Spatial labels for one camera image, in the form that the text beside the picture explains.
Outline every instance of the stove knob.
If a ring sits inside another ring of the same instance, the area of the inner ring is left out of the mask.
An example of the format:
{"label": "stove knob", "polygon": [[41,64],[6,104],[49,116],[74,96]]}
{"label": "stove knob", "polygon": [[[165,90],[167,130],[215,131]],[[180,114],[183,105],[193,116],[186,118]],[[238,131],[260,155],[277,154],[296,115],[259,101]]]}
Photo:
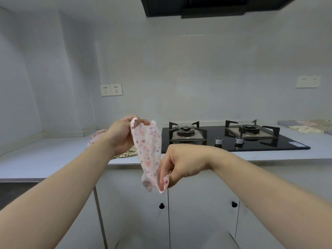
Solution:
{"label": "stove knob", "polygon": [[244,139],[242,137],[235,138],[235,145],[243,145]]}
{"label": "stove knob", "polygon": [[222,145],[222,138],[217,137],[217,138],[215,138],[214,142],[215,142],[216,145],[221,146]]}

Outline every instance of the hand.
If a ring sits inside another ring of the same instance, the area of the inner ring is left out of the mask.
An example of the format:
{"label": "hand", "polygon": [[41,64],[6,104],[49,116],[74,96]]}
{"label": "hand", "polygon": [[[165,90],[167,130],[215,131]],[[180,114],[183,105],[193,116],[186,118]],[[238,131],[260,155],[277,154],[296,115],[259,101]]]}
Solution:
{"label": "hand", "polygon": [[134,145],[130,131],[130,122],[133,118],[137,118],[134,127],[137,127],[141,122],[144,125],[150,125],[148,120],[140,119],[137,115],[127,116],[114,122],[103,137],[112,145],[114,155],[123,154]]}
{"label": "hand", "polygon": [[214,147],[193,144],[169,145],[159,166],[160,187],[164,189],[164,177],[172,171],[168,187],[174,186],[181,178],[197,175],[210,169],[210,158],[218,152]]}

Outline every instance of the kitchen counter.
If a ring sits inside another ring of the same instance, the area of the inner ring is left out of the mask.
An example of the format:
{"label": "kitchen counter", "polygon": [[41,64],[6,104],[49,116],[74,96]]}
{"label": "kitchen counter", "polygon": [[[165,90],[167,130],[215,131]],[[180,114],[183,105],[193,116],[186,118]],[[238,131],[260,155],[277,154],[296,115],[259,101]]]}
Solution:
{"label": "kitchen counter", "polygon": [[[310,150],[234,152],[237,156],[252,162],[289,160],[332,160],[332,136],[328,134],[301,134],[289,128],[280,127],[280,134],[310,146]],[[75,157],[86,147],[90,136],[73,138],[42,139],[20,149],[0,156],[0,181],[26,179],[38,181],[46,178]],[[109,166],[139,164],[137,156],[110,160]]]}

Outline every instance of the black range hood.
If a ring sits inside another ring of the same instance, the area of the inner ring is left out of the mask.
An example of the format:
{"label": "black range hood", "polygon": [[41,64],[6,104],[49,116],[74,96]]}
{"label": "black range hood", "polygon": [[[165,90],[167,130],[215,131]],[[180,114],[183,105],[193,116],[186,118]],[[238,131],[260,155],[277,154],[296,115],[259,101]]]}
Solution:
{"label": "black range hood", "polygon": [[242,16],[246,12],[274,11],[293,0],[141,0],[147,17],[181,18]]}

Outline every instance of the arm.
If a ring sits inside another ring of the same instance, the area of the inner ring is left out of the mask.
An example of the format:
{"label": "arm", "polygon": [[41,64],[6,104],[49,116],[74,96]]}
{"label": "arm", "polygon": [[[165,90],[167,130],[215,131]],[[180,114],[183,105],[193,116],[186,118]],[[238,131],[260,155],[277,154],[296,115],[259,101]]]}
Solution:
{"label": "arm", "polygon": [[[0,248],[56,247],[110,159],[132,147],[130,121],[133,117],[116,121],[76,159],[1,210]],[[135,123],[140,122],[149,125],[147,120],[139,118]]]}
{"label": "arm", "polygon": [[211,169],[284,247],[331,248],[329,202],[236,155],[214,147],[176,144],[168,148],[160,167],[161,178],[173,170],[169,187],[182,177]]}

